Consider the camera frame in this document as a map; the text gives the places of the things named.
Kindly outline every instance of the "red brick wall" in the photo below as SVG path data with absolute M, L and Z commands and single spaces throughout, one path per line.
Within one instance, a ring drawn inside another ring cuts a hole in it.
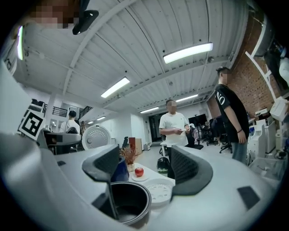
M 252 16 L 249 16 L 244 40 L 235 63 L 231 68 L 231 79 L 228 79 L 228 87 L 240 98 L 251 118 L 254 117 L 256 111 L 265 107 L 271 108 L 274 103 L 270 90 L 261 76 L 261 73 L 245 54 L 246 51 L 249 54 L 253 52 L 259 39 L 261 29 L 261 25 L 254 20 Z M 262 58 L 255 58 L 255 60 L 266 73 L 265 61 Z M 280 94 L 277 83 L 273 77 L 270 79 L 272 88 L 276 97 L 278 97 Z M 212 117 L 219 116 L 220 111 L 214 95 L 207 103 Z

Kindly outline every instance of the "small white plate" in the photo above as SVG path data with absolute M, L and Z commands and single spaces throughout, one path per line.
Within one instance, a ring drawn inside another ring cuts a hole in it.
M 132 171 L 132 172 L 130 172 L 130 174 L 131 174 L 131 178 L 134 181 L 145 181 L 149 178 L 145 173 L 142 176 L 136 176 L 135 172 Z

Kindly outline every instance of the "red apple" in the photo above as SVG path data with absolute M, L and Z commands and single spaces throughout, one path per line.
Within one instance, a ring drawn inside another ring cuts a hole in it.
M 140 177 L 144 174 L 144 169 L 143 168 L 136 168 L 135 169 L 135 174 L 137 177 Z

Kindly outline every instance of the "black t-shirt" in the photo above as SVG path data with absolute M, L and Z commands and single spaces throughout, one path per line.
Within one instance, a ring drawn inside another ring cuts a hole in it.
M 224 109 L 228 106 L 234 110 L 241 128 L 245 132 L 246 138 L 249 137 L 249 122 L 247 112 L 238 96 L 230 88 L 223 84 L 219 84 L 215 90 L 215 99 L 219 105 L 221 115 L 228 139 L 230 142 L 239 142 L 238 134 L 230 120 L 228 119 Z

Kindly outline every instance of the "computer monitor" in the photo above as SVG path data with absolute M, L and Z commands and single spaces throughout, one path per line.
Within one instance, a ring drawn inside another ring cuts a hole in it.
M 204 125 L 206 121 L 207 121 L 207 117 L 205 114 L 189 118 L 189 123 L 194 124 L 195 126 Z

